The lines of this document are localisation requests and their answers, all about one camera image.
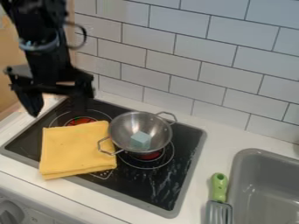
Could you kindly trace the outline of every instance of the sink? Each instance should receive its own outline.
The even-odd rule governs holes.
[[[234,224],[299,224],[299,161],[264,150],[239,152],[228,203]]]

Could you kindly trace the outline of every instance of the metal bowl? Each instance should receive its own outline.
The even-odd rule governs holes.
[[[168,123],[161,114],[173,116],[174,122]],[[161,150],[172,139],[171,125],[177,122],[177,118],[169,112],[151,114],[148,112],[128,112],[117,116],[109,125],[109,137],[98,142],[99,151],[109,155],[115,155],[121,151],[147,154]],[[130,139],[137,132],[142,131],[151,136],[149,149],[136,149],[131,147]],[[111,138],[112,142],[120,148],[116,153],[110,153],[101,148],[101,142]]]

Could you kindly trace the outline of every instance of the folded towel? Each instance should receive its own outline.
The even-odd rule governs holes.
[[[98,151],[97,142],[108,136],[108,122],[91,122],[69,127],[43,128],[39,171],[44,179],[116,168],[115,156]],[[101,143],[105,151],[115,152],[110,139]]]

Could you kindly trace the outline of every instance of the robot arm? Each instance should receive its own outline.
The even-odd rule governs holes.
[[[8,66],[11,89],[32,116],[44,106],[42,93],[94,98],[93,76],[72,66],[64,25],[66,0],[0,0],[17,28],[19,47],[28,65]],[[74,86],[58,85],[72,81]]]

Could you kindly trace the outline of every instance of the red burner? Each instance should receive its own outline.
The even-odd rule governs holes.
[[[94,122],[96,122],[96,120],[92,117],[81,116],[81,117],[75,117],[74,119],[69,121],[66,124],[66,126],[74,126],[82,123],[94,123]]]
[[[141,156],[138,156],[140,159],[142,160],[151,160],[151,159],[155,159],[155,158],[158,158],[161,156],[161,151],[154,151],[150,154],[147,154],[147,155],[141,155]]]

